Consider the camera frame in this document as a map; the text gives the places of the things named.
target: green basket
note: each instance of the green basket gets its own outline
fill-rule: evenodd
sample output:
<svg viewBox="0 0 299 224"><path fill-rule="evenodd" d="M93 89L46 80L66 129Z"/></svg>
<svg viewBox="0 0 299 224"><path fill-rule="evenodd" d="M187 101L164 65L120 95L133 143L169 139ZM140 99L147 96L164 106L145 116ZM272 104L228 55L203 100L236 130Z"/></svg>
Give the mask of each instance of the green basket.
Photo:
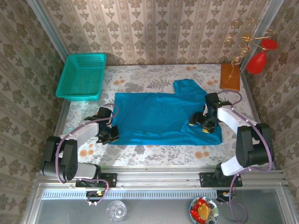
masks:
<svg viewBox="0 0 299 224"><path fill-rule="evenodd" d="M105 74L106 54L74 54L66 59L56 96L69 101L97 101Z"/></svg>

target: wall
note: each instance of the wall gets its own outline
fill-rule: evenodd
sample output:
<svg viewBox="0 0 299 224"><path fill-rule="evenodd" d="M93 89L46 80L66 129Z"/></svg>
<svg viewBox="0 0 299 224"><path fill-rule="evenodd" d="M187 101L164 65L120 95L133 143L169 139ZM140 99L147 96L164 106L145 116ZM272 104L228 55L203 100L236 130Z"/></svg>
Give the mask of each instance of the wall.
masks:
<svg viewBox="0 0 299 224"><path fill-rule="evenodd" d="M270 0L40 0L69 54L108 53L108 65L220 63ZM231 21L239 20L234 28Z"/></svg>
<svg viewBox="0 0 299 224"><path fill-rule="evenodd" d="M0 223L21 221L62 100L63 62L25 0L0 1Z"/></svg>
<svg viewBox="0 0 299 224"><path fill-rule="evenodd" d="M279 48L267 53L267 65L247 75L263 122L271 126L275 164L285 171L299 211L299 1L284 0L271 28Z"/></svg>

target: wooden board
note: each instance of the wooden board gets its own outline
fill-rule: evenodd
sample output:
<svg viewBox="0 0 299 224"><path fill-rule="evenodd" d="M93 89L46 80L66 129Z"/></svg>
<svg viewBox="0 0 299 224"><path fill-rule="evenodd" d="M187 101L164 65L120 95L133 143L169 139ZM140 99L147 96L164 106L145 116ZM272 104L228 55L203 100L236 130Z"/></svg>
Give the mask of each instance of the wooden board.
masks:
<svg viewBox="0 0 299 224"><path fill-rule="evenodd" d="M230 74L233 70L231 64L221 64L221 77L220 88L225 90L240 91L240 66L234 65L235 69L231 77Z"/></svg>

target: blue t-shirt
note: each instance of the blue t-shirt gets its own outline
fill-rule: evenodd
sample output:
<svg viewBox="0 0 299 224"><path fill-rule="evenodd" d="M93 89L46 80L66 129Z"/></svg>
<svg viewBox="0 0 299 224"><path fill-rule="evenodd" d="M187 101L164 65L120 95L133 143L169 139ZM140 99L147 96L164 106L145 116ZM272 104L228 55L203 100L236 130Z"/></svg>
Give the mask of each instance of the blue t-shirt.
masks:
<svg viewBox="0 0 299 224"><path fill-rule="evenodd" d="M194 80L177 80L170 93L116 93L119 114L113 119L120 139L113 145L218 145L220 126L204 133L200 125L190 126L189 118L203 112L206 92Z"/></svg>

